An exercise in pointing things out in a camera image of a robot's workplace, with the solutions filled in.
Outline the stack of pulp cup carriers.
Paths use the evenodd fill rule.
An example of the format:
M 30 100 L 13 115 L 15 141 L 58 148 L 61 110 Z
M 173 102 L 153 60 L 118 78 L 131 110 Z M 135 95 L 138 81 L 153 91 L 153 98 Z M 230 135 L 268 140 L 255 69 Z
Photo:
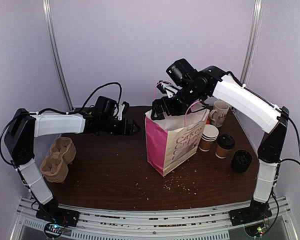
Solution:
M 40 171 L 50 183 L 63 184 L 76 157 L 76 147 L 69 137 L 57 138 L 50 147 L 50 154 L 43 160 Z

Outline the single brown paper cup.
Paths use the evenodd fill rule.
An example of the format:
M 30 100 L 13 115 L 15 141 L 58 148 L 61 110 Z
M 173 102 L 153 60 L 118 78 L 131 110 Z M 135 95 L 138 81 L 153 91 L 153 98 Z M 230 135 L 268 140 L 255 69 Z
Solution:
M 218 140 L 217 147 L 215 150 L 215 155 L 219 159 L 225 159 L 228 153 L 234 148 L 235 142 L 234 141 L 225 141 L 225 140 Z

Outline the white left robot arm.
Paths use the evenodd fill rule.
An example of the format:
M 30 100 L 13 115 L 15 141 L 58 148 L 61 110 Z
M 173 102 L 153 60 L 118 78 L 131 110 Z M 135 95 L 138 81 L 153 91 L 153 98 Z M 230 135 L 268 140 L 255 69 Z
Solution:
M 133 136 L 141 128 L 133 119 L 125 118 L 129 103 L 118 103 L 100 96 L 94 106 L 82 106 L 73 111 L 45 108 L 30 112 L 19 108 L 2 132 L 0 143 L 5 145 L 23 184 L 34 198 L 44 205 L 42 213 L 51 222 L 62 218 L 62 211 L 51 201 L 54 196 L 35 161 L 37 138 L 62 134 L 97 134 Z

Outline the stack of black cup lids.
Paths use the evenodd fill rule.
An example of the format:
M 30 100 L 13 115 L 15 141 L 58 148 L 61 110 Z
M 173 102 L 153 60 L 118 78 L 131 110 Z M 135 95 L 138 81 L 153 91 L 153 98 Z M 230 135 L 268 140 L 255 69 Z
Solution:
M 248 170 L 252 163 L 252 156 L 246 150 L 238 150 L 233 155 L 231 161 L 232 169 L 237 173 L 244 173 Z

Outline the stack of brown paper cups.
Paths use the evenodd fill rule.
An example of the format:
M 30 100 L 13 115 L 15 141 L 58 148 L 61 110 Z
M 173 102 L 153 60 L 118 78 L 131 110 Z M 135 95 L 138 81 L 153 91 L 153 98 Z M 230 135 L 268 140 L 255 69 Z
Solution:
M 211 149 L 214 141 L 218 138 L 218 135 L 219 130 L 217 127 L 211 124 L 206 124 L 204 126 L 198 148 L 202 152 L 208 152 Z

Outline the white pink paper bag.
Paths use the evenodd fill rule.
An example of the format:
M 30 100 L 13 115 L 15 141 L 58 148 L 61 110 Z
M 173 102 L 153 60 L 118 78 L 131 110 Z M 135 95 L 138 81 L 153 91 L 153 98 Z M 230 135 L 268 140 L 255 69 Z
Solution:
M 186 115 L 153 120 L 152 113 L 145 113 L 147 162 L 164 177 L 197 152 L 210 111 L 196 101 Z

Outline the black cup lid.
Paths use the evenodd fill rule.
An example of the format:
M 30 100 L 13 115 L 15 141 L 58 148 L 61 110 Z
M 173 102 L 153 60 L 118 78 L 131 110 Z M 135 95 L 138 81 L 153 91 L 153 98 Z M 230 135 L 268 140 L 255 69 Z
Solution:
M 235 139 L 229 134 L 222 134 L 217 138 L 217 144 L 226 150 L 231 150 L 235 147 Z

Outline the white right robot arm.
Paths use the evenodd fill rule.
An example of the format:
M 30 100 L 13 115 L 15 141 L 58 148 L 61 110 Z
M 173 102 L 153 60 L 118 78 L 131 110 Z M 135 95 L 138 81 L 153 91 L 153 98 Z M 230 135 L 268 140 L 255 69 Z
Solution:
M 196 70 L 182 58 L 170 65 L 166 73 L 173 83 L 160 80 L 156 88 L 164 95 L 152 102 L 150 118 L 171 128 L 179 126 L 192 105 L 214 97 L 224 101 L 255 122 L 264 135 L 257 150 L 259 170 L 253 193 L 255 203 L 246 210 L 249 220 L 258 220 L 265 212 L 266 203 L 276 181 L 280 156 L 289 120 L 289 110 L 272 104 L 246 88 L 231 71 L 217 66 Z

